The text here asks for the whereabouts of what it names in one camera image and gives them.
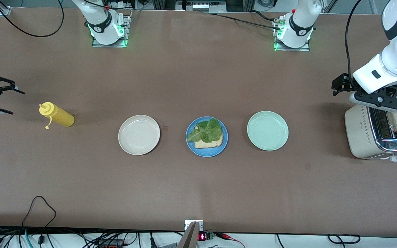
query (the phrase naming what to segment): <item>lettuce leaf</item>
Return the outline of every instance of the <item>lettuce leaf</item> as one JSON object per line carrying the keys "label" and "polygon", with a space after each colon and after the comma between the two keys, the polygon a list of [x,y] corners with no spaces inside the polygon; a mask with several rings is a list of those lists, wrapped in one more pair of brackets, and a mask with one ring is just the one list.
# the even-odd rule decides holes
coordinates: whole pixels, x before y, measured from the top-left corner
{"label": "lettuce leaf", "polygon": [[222,136],[222,127],[217,119],[212,118],[209,121],[202,121],[197,123],[197,129],[192,130],[188,134],[188,142],[198,142],[202,140],[205,143],[217,141]]}

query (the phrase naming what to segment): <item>white plate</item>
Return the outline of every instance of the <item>white plate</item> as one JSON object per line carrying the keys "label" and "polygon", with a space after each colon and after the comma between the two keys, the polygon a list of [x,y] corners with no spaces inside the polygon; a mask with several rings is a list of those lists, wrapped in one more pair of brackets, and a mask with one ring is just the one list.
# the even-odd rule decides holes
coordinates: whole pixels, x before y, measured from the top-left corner
{"label": "white plate", "polygon": [[146,115],[130,117],[119,129],[120,147],[131,155],[147,154],[156,147],[159,138],[159,125]]}

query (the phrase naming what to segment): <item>mustard bottle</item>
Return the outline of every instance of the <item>mustard bottle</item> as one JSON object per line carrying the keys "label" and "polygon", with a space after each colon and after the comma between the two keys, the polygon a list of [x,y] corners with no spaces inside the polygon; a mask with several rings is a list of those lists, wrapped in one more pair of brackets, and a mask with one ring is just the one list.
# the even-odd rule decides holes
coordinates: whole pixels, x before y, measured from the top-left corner
{"label": "mustard bottle", "polygon": [[65,110],[62,110],[60,107],[54,105],[51,102],[44,102],[39,105],[39,113],[41,115],[50,118],[49,124],[45,127],[49,129],[49,125],[52,121],[61,124],[64,127],[71,127],[74,124],[74,117],[67,113]]}

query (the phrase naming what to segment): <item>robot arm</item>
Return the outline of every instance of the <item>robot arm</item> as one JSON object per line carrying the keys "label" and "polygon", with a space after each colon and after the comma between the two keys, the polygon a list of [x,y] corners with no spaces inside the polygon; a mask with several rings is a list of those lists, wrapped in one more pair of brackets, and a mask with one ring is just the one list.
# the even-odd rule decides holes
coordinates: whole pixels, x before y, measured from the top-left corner
{"label": "robot arm", "polygon": [[299,0],[295,11],[287,13],[283,19],[285,25],[277,39],[288,47],[302,47],[310,38],[313,24],[321,13],[319,0]]}
{"label": "robot arm", "polygon": [[114,44],[125,35],[123,14],[112,9],[107,10],[101,0],[73,0],[73,3],[84,15],[91,35],[100,44]]}
{"label": "robot arm", "polygon": [[332,82],[334,95],[357,91],[350,101],[390,112],[397,112],[397,0],[390,0],[382,14],[388,44],[353,77],[343,74]]}

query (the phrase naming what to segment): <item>blue plate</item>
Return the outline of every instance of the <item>blue plate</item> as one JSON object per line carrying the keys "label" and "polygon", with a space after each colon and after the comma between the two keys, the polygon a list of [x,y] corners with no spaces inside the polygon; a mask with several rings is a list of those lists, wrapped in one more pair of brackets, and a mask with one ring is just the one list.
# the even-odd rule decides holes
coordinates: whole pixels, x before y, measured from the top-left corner
{"label": "blue plate", "polygon": [[192,130],[194,130],[195,126],[197,125],[197,123],[202,122],[202,121],[209,121],[210,119],[212,119],[213,117],[210,116],[204,116],[204,117],[200,117],[195,119],[195,121],[191,122],[191,124],[189,124],[188,129],[186,129],[186,144],[188,144],[189,149],[191,149],[192,152],[194,152],[196,155],[199,155],[200,157],[214,157],[216,155],[219,155],[226,147],[227,145],[227,140],[228,140],[228,135],[227,135],[227,129],[225,127],[225,125],[223,124],[223,122],[221,122],[219,119],[218,123],[220,124],[220,126],[222,126],[222,132],[223,132],[223,143],[221,146],[217,146],[214,148],[200,148],[200,149],[196,149],[194,142],[188,142],[188,134],[192,132]]}

